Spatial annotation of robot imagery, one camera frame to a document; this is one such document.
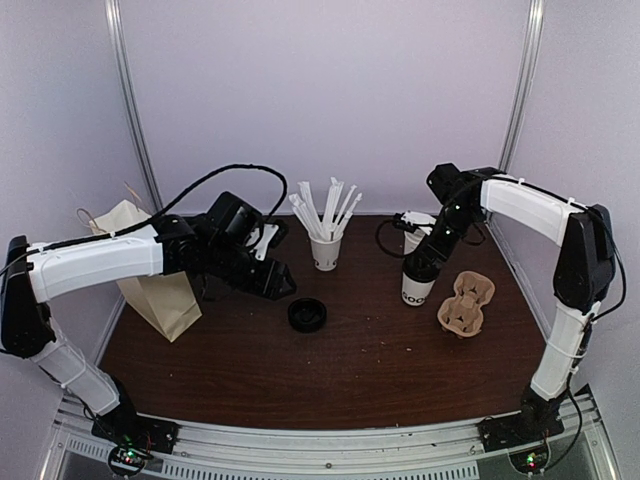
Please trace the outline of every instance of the printed logo on cup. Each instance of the printed logo on cup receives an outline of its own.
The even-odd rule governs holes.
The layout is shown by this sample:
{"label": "printed logo on cup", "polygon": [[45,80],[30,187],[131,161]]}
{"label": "printed logo on cup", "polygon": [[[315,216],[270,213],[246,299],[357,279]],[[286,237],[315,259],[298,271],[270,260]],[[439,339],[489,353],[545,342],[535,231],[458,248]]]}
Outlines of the printed logo on cup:
{"label": "printed logo on cup", "polygon": [[407,292],[402,292],[402,298],[404,298],[409,303],[423,303],[427,297],[415,298],[407,295]]}

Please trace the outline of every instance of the robotic arm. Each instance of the robotic arm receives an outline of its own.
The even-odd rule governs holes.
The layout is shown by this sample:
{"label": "robotic arm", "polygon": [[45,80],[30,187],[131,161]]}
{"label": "robotic arm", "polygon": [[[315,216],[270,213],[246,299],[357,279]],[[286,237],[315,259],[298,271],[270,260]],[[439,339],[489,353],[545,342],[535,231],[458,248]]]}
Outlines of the robotic arm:
{"label": "robotic arm", "polygon": [[562,432],[556,420],[568,392],[569,379],[584,356],[592,320],[615,274],[609,212],[601,205],[582,207],[493,168],[460,172],[439,165],[427,184],[443,207],[428,225],[424,214],[398,215],[396,227],[426,235],[403,262],[403,300],[421,305],[457,242],[487,213],[510,217],[541,233],[560,247],[553,277],[556,318],[542,361],[514,418],[487,420],[480,426],[485,450]]}
{"label": "robotic arm", "polygon": [[296,291],[287,265],[266,256],[286,234],[284,223],[265,224],[260,212],[225,192],[207,213],[164,215],[122,236],[68,241],[55,249],[16,237],[2,284],[2,346],[80,398],[96,420],[95,434],[132,448],[146,445],[148,434],[154,450],[170,452],[177,426],[139,417],[124,386],[64,336],[47,302],[91,285],[181,271],[214,275],[238,290],[276,300]]}

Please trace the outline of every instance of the table surface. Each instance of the table surface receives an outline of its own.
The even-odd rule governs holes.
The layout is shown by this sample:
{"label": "table surface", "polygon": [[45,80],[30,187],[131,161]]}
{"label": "table surface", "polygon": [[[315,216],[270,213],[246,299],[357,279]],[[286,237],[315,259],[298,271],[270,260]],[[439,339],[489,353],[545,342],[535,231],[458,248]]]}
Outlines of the table surface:
{"label": "table surface", "polygon": [[[127,306],[102,368],[124,382],[141,413],[260,428],[343,429],[423,425],[518,409],[544,340],[496,244],[459,244],[425,304],[400,298],[401,260],[383,254],[382,217],[354,217],[338,267],[313,266],[295,218],[270,255],[288,263],[295,296],[276,302],[220,286],[203,316],[173,344]],[[401,250],[402,234],[382,236]],[[481,333],[460,340],[436,313],[465,270],[496,285]],[[287,307],[315,297],[328,310],[314,334],[294,331]]]}

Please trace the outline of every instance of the metal frame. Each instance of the metal frame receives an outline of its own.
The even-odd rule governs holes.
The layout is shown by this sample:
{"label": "metal frame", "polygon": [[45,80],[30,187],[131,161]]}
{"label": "metal frame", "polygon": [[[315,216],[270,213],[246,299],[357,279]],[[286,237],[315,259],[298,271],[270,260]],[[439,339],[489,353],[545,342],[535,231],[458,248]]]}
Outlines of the metal frame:
{"label": "metal frame", "polygon": [[542,37],[542,23],[544,20],[544,0],[531,0],[529,5],[529,21],[525,34],[522,62],[520,64],[520,76],[516,86],[516,94],[511,110],[511,119],[507,128],[507,136],[502,147],[498,168],[503,172],[509,172],[513,159],[522,121],[524,118],[525,103],[531,90],[531,82],[538,61],[540,39]]}
{"label": "metal frame", "polygon": [[[577,398],[584,416],[583,431],[600,480],[618,480],[615,459],[595,401]],[[566,401],[560,415],[571,438],[578,419]],[[154,454],[145,472],[168,479],[307,480],[323,478],[391,479],[478,478],[477,461],[504,456],[485,453],[476,424],[481,419],[440,425],[363,430],[261,430],[178,422],[180,431],[172,455]],[[65,397],[47,439],[46,462],[38,478],[55,479],[65,467],[67,452],[104,461],[109,442],[91,436],[91,422],[82,405]]]}
{"label": "metal frame", "polygon": [[142,169],[144,183],[149,192],[151,203],[155,211],[162,208],[162,197],[158,182],[153,173],[153,167],[147,150],[147,143],[144,139],[142,131],[142,123],[140,122],[140,114],[133,91],[133,82],[131,81],[131,71],[129,69],[129,61],[127,58],[127,49],[124,41],[124,31],[122,29],[122,20],[120,18],[120,1],[106,0],[105,6],[107,10],[107,21],[109,24],[109,33],[111,35],[111,43],[116,56],[116,64],[118,65],[118,73],[120,75],[120,86],[124,96],[124,102],[127,109],[127,119],[133,145],[136,149],[138,162]]}

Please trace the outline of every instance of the dark brown tabletop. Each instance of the dark brown tabletop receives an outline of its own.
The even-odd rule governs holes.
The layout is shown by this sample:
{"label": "dark brown tabletop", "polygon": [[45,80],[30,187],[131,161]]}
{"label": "dark brown tabletop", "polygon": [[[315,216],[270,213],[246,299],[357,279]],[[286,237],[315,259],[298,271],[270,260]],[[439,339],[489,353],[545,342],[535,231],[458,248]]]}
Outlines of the dark brown tabletop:
{"label": "dark brown tabletop", "polygon": [[[338,267],[317,271],[304,230],[271,256],[285,261],[295,296],[271,302],[244,293],[203,303],[203,316],[173,344],[125,308],[102,361],[139,411],[243,427],[342,429],[432,424],[518,409],[544,340],[507,264],[487,235],[460,244],[425,305],[400,298],[401,261],[374,242],[381,217],[354,217]],[[383,239],[400,251],[402,234]],[[436,318],[461,271],[496,285],[482,332],[460,340]],[[287,321],[295,298],[315,297],[326,326],[301,334]]]}

